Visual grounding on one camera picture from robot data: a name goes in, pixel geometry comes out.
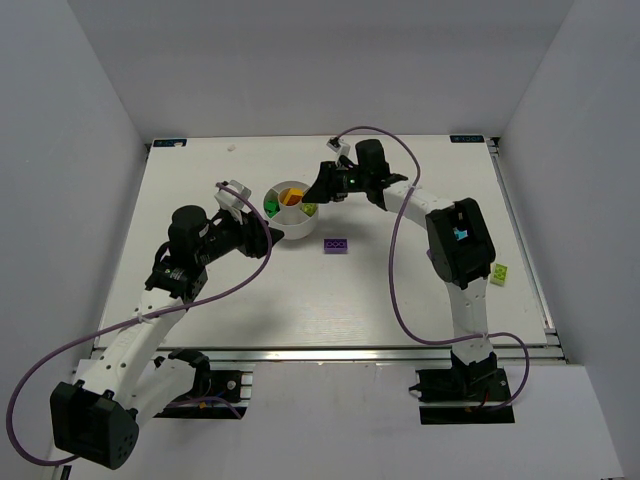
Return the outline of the orange 2x4 lego brick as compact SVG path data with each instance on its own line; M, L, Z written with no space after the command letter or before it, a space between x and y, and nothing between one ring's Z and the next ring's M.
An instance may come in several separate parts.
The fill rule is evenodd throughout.
M291 187L280 192L279 201L284 206L294 206L301 202L303 196L303 190Z

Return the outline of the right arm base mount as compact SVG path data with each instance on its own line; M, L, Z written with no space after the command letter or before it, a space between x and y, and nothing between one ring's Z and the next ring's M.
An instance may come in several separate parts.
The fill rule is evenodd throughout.
M478 383L464 385L454 369L424 369L416 372L417 383L408 388L419 403L422 425L514 424L511 406L496 409L511 397L503 369Z

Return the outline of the pale lime lego brick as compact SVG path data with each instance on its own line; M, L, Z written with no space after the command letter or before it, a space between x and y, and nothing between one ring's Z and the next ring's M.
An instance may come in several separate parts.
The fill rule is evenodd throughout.
M317 211L318 205L314 203L304 203L301 210L309 217L313 216Z

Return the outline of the purple 2x4 lego brick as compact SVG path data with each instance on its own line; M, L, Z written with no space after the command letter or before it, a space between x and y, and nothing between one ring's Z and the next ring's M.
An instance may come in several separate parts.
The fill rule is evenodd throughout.
M344 254L348 252L348 241L344 238L325 238L323 240L325 254Z

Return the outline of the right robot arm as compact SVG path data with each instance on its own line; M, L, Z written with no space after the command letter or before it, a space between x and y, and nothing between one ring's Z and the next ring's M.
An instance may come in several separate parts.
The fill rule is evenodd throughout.
M497 357L488 337L486 289L496 252L478 203L450 201L425 194L408 177L392 172L382 143L360 141L356 157L337 137L328 142L336 157L320 165L303 200L340 202L363 193L380 209L423 228L428 257L449 295L454 337L451 367L428 377L419 392L424 401L481 401L497 375Z

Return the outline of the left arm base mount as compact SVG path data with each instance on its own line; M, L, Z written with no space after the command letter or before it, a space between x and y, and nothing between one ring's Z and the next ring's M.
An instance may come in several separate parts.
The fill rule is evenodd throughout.
M164 407L156 418L241 420L251 398L253 374L249 371L212 367L209 358L193 349L176 349L167 357L153 359L156 368L165 360L184 363L194 373L192 388Z

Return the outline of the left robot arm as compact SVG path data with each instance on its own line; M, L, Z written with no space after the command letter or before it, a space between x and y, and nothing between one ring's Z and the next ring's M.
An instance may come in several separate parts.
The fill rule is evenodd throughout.
M183 395L201 397L209 385L209 360L190 349L166 357L155 352L183 318L207 281L206 267L238 250L262 258L282 231L260 216L221 209L177 209L168 240L158 249L133 325L121 329L100 358L73 383L50 396L55 446L109 469L129 458L142 427Z

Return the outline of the green curved lego brick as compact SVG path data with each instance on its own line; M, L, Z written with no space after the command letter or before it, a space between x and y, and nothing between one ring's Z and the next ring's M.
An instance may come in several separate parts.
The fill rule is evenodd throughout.
M273 218L279 210L279 202L277 200L266 200L264 202L264 211L269 218Z

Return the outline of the cyan lego brick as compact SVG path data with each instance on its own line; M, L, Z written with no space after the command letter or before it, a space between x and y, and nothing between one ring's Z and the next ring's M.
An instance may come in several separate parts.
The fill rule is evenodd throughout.
M458 241L461 241L462 239L466 238L468 236L468 231L467 230L459 230L457 228L454 229L454 235L456 237L456 239Z

